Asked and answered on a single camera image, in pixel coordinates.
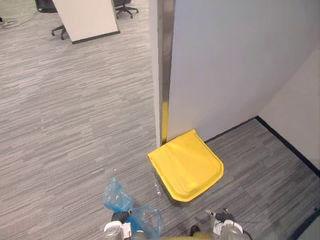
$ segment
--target cable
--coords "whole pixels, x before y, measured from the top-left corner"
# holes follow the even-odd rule
[[[244,234],[247,234],[247,235],[248,235],[248,237],[250,238],[250,240],[253,240],[253,239],[252,239],[252,237],[251,237],[251,235],[250,235],[250,233],[248,233],[248,232],[247,232],[247,231],[245,231],[245,230],[243,230],[243,233],[244,233]]]
[[[16,24],[16,23],[18,22],[18,20],[17,20],[16,18],[3,18],[2,20],[3,20],[4,22],[6,22],[6,26],[3,26],[2,28],[3,28],[3,29],[13,29],[13,28],[15,28],[15,27],[21,26],[21,25],[23,25],[23,24],[25,24],[25,23],[30,22],[31,20],[33,20],[37,14],[38,14],[37,11],[34,12],[34,13],[32,14],[32,17],[31,17],[31,18],[29,18],[29,19],[26,20],[26,21],[23,21],[23,22],[19,23],[18,25],[14,25],[14,24]]]

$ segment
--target white panel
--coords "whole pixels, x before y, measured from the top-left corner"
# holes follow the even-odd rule
[[[118,31],[111,0],[53,0],[71,40]]]
[[[176,0],[168,139],[255,117],[319,41],[319,0]]]
[[[155,117],[156,146],[160,147],[160,99],[159,99],[159,66],[158,66],[158,10],[157,0],[149,1],[149,24],[152,49],[153,102]]]
[[[320,48],[259,114],[320,169]]]

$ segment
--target yellow lid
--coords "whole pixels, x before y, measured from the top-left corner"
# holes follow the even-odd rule
[[[192,129],[150,152],[148,157],[171,197],[189,202],[224,174],[220,159]]]

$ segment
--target gray carpet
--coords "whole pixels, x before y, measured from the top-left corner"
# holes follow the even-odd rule
[[[0,13],[28,19],[32,4],[1,0]],[[285,239],[319,207],[319,178],[255,120],[208,143],[224,175],[200,197],[172,205],[159,186],[147,158],[156,147],[147,0],[132,5],[140,13],[120,14],[121,34],[76,45],[51,36],[57,14],[0,29],[0,239],[102,239],[112,177],[161,211],[163,236],[209,231],[204,210],[228,207],[254,238]]]

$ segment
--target blue plastic bag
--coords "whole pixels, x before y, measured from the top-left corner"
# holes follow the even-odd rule
[[[160,212],[151,206],[134,208],[134,200],[128,196],[123,186],[112,178],[103,196],[104,206],[113,212],[127,212],[132,210],[127,223],[131,223],[132,233],[144,231],[148,239],[160,237],[162,219]]]
[[[116,179],[112,178],[103,196],[103,203],[113,212],[127,212],[134,207],[134,200],[123,192],[123,187]]]

